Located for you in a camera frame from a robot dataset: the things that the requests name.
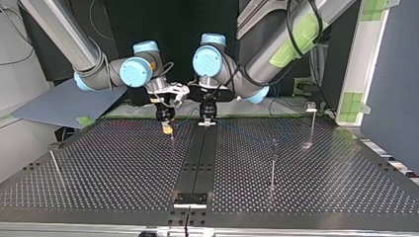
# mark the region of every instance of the end effector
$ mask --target end effector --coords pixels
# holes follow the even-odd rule
[[[171,134],[173,129],[170,121],[175,116],[175,108],[182,105],[189,94],[189,88],[180,83],[167,82],[166,73],[173,67],[173,63],[163,64],[155,41],[139,42],[133,46],[133,52],[133,57],[118,59],[109,65],[105,63],[105,58],[97,66],[98,70],[89,74],[77,71],[74,79],[84,91],[96,91],[112,85],[132,88],[144,86],[150,102],[156,106],[156,118],[161,121],[164,133]]]
[[[175,117],[175,108],[182,105],[189,94],[189,88],[180,83],[169,84],[166,73],[173,63],[163,64],[157,43],[153,40],[133,46],[134,56],[121,65],[122,81],[130,87],[144,86],[150,102],[156,106],[156,118],[161,121],[163,132],[171,134],[170,121]]]

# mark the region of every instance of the metal frame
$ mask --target metal frame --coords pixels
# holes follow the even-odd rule
[[[70,138],[64,145],[64,148],[82,137],[94,126],[92,125],[84,129],[80,134]],[[196,126],[194,138],[190,143],[189,151],[183,163],[184,168],[179,174],[172,198],[175,198],[175,194],[177,193],[206,193],[209,196],[211,195],[217,136],[217,126],[208,129]],[[388,173],[395,182],[403,184],[403,188],[410,192],[411,195],[419,197],[419,188],[414,183],[393,169],[389,163],[383,161],[361,141],[356,140],[356,145],[360,147],[359,149],[363,152],[365,159],[377,165],[378,169]],[[44,155],[34,162],[36,164],[34,168],[37,168],[38,162],[41,165],[48,159],[50,159],[49,155]],[[196,164],[194,172],[192,172],[192,169],[194,169],[192,164]],[[5,183],[0,184],[0,191],[22,179],[27,175],[27,172],[31,171],[20,171]],[[113,210],[71,210],[62,212],[54,209],[21,209],[18,207],[11,209],[0,207],[0,230],[2,235],[5,236],[14,234],[25,236],[34,233],[40,236],[84,235],[87,233],[92,236],[104,233],[109,235],[133,236],[133,234],[137,235],[142,231],[154,231],[163,235],[170,233],[172,236],[184,236],[185,227],[188,227],[190,234],[204,233],[208,236],[212,236],[213,234],[225,236],[308,236],[313,234],[326,236],[419,236],[417,218],[411,216],[398,216],[396,218],[390,215],[377,217],[367,214],[350,216],[331,213],[307,215],[286,213],[216,213],[211,211],[211,207],[211,198],[209,198],[206,209],[171,208],[162,211],[164,213],[153,213],[153,211],[150,211],[146,215],[138,212],[118,212]],[[363,231],[347,231],[351,229],[363,229]],[[403,233],[381,231],[401,231]]]

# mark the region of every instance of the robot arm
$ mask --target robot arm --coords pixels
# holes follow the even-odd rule
[[[323,30],[330,26],[356,0],[314,0],[323,21]],[[303,53],[310,51],[319,27],[308,0],[302,0],[291,12],[293,35]],[[258,104],[269,92],[269,82],[290,62],[299,58],[295,51],[286,24],[272,33],[265,46],[244,67],[226,55],[225,38],[221,35],[205,34],[202,46],[194,55],[193,65],[201,77],[213,78],[237,96],[250,103]]]
[[[57,45],[74,68],[77,86],[84,91],[98,91],[113,86],[145,86],[151,102],[156,105],[156,117],[165,133],[171,133],[169,121],[175,116],[189,89],[166,82],[164,64],[155,41],[133,46],[134,56],[109,62],[106,54],[89,39],[75,22],[61,0],[21,0],[46,34]],[[175,105],[170,106],[175,94]]]

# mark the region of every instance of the cable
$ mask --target cable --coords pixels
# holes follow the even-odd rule
[[[98,31],[98,29],[96,28],[95,24],[93,23],[92,11],[93,11],[93,6],[94,6],[95,2],[96,2],[96,0],[92,0],[92,3],[90,4],[90,9],[89,9],[89,19],[90,19],[90,24],[92,25],[93,30],[95,30],[95,32],[96,32],[99,36],[101,36],[102,38],[107,39],[107,40],[114,40],[113,38],[107,37],[107,36],[103,35],[102,33],[100,33],[100,32]]]
[[[198,110],[198,108],[192,108],[189,112],[188,112],[188,114],[187,114],[187,116],[186,116],[186,119],[184,119],[184,120],[182,120],[181,122],[179,122],[179,123],[176,123],[176,124],[174,124],[173,126],[174,127],[179,127],[179,126],[181,126],[182,124],[184,124],[185,122],[187,122],[193,115],[194,115],[194,112],[200,112],[200,110]]]
[[[15,9],[13,9],[13,8],[11,8],[11,7],[9,7],[9,6],[6,6],[6,5],[3,5],[3,4],[0,4],[0,9],[3,11],[3,13],[4,13],[4,16],[6,17],[6,19],[9,21],[9,23],[10,24],[12,24],[12,26],[13,26],[13,28],[15,29],[15,31],[18,33],[18,35],[19,35],[19,37],[25,42],[25,43],[27,43],[32,49],[31,49],[31,52],[26,56],[26,57],[24,57],[24,58],[22,58],[22,59],[19,59],[19,60],[15,60],[15,61],[11,61],[11,62],[4,62],[4,63],[0,63],[0,66],[6,66],[6,65],[12,65],[12,64],[17,64],[17,63],[20,63],[20,62],[23,62],[23,61],[26,61],[26,60],[28,60],[33,54],[34,54],[34,52],[35,52],[35,50],[34,50],[34,47],[32,46],[32,44],[31,44],[31,41],[30,41],[30,39],[29,39],[29,37],[26,39],[25,37],[24,37],[24,35],[21,33],[21,31],[19,30],[19,28],[16,26],[16,24],[12,21],[12,19],[7,15],[7,13],[6,13],[6,11],[10,11],[10,12],[12,12],[13,14],[15,14],[19,19],[21,19],[21,20],[23,20],[23,18],[22,18],[22,16],[19,14],[19,12],[18,11],[16,11]]]
[[[0,66],[12,65],[12,64],[17,64],[17,63],[26,61],[26,60],[28,60],[32,56],[32,54],[34,54],[34,52],[35,52],[35,50],[34,50],[34,48],[32,48],[31,49],[31,52],[28,54],[28,56],[26,56],[26,57],[24,57],[22,59],[16,60],[16,61],[0,63]]]
[[[280,92],[281,92],[281,89],[280,88],[278,88],[278,92],[276,91],[276,88],[274,87],[274,96],[275,96],[275,98],[272,100],[272,102],[271,102],[271,104],[269,105],[269,108],[268,108],[268,111],[269,111],[269,116],[271,117],[271,118],[273,118],[274,117],[274,115],[272,114],[272,105],[275,103],[275,101],[278,99],[278,97],[280,96]]]
[[[168,62],[168,63],[164,64],[163,68],[166,68],[166,69],[164,69],[164,71],[156,77],[162,77],[162,76],[166,75],[170,70],[172,70],[173,66],[175,66],[174,62]]]
[[[291,2],[292,1],[293,0],[288,0],[288,2],[287,2],[287,16],[286,16],[287,30],[289,32],[290,40],[292,42],[293,48],[295,49],[296,53],[298,53],[298,55],[300,57],[304,57],[304,54],[301,52],[300,48],[298,47],[298,44],[295,41],[295,37],[293,35],[293,26],[292,26],[292,24],[290,24],[290,15],[291,15],[290,12],[291,12]],[[323,20],[321,19],[320,12],[318,11],[318,8],[314,3],[314,0],[308,0],[308,2],[311,6],[312,11],[314,12],[314,15],[315,15],[315,17],[317,19],[317,23],[318,23],[318,35],[317,35],[317,38],[314,40],[314,43],[316,43],[321,38],[321,35],[323,33]],[[330,104],[326,100],[326,97],[324,96],[323,90],[321,89],[319,81],[317,80],[317,76],[314,73],[314,69],[312,67],[312,63],[311,63],[310,59],[308,61],[308,64],[310,66],[310,69],[313,71],[313,77],[314,77],[314,80],[316,81],[316,84],[317,84],[318,90],[321,94],[321,97],[323,98],[323,100],[327,104],[327,106],[331,109],[331,112],[332,112],[333,116],[335,116],[335,118],[336,118],[336,114],[334,113],[334,111],[332,110],[332,107],[330,106]]]

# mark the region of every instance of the gray panel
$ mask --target gray panel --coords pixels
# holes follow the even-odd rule
[[[160,126],[156,120],[100,121],[54,151],[60,172],[47,156],[2,184],[0,220],[167,223],[195,125],[184,122],[174,140]]]
[[[361,2],[354,3],[331,27],[322,89],[329,106],[333,109],[339,106]]]
[[[419,230],[419,187],[329,119],[317,120],[307,148],[310,123],[223,119],[206,226]]]
[[[419,1],[391,8],[379,50],[362,133],[419,173],[418,64]]]
[[[114,88],[113,91],[84,92],[74,80],[68,80],[52,88],[33,101],[18,108],[12,116],[19,119],[83,128],[78,117],[97,119],[123,93],[126,87]]]

